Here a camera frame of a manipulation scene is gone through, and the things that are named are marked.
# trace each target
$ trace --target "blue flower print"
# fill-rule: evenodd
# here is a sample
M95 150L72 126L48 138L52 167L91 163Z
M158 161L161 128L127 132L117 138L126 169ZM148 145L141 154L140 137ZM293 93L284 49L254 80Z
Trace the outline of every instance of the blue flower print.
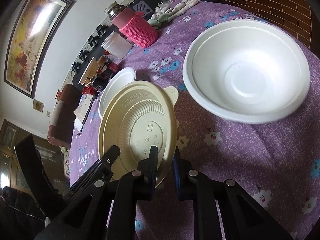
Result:
M204 27L209 28L212 27L214 25L214 23L212 21L208 21L204 23Z
M136 231L141 231L141 230L143 230L143 228L144 228L144 225L143 225L142 221L141 220L136 220L134 229Z
M224 20L226 20L227 18L228 18L228 15L224 15L224 16L222 16L222 17L220 18L220 20L224 21Z
M166 73L168 71L168 67L163 67L159 70L159 73Z
M176 70L180 65L180 61L176 60L174 62L171 63L170 65L170 71Z
M178 89L179 89L180 91L187 91L187 88L186 88L186 85L185 85L185 84L179 85L179 86L178 86Z
M267 21L265 19L258 18L257 20L260 21L260 22L267 23Z
M316 159L311 165L310 176L312 179L320 176L320 159Z

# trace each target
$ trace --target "screw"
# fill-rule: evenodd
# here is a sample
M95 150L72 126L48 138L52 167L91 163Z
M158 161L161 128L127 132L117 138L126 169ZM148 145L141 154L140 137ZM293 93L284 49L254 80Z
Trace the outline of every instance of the screw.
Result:
M96 187L102 187L103 184L104 184L103 180L97 180L97 181L94 183L94 185L95 185Z
M190 171L188 172L188 174L189 174L190 176L194 177L194 176L197 176L197 175L199 174L199 172L196 171L196 170L190 170Z
M227 179L226 184L229 187L233 187L236 184L236 182L233 179Z
M133 172L131 173L131 175L134 176L134 177L139 177L141 174L142 174L142 173L141 173L141 171L139 171L139 170L135 170L135 171L133 171Z

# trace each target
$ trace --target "purple tablecloth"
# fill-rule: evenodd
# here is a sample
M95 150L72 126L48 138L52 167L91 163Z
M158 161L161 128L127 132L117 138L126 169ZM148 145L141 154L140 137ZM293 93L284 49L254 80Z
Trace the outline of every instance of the purple tablecloth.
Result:
M135 46L119 64L136 69L137 80L178 88L175 112L182 158L210 179L237 181L294 239L303 239L320 215L320 61L297 41L309 62L308 96L294 114L267 124L219 118L199 106L183 83L182 65L191 42L208 27L236 18L264 21L233 6L201 2L161 29L152 46ZM70 184L98 159L98 105L99 98L82 135L74 132ZM138 202L136 231L140 240L194 239L192 202L177 200L172 171L151 202Z

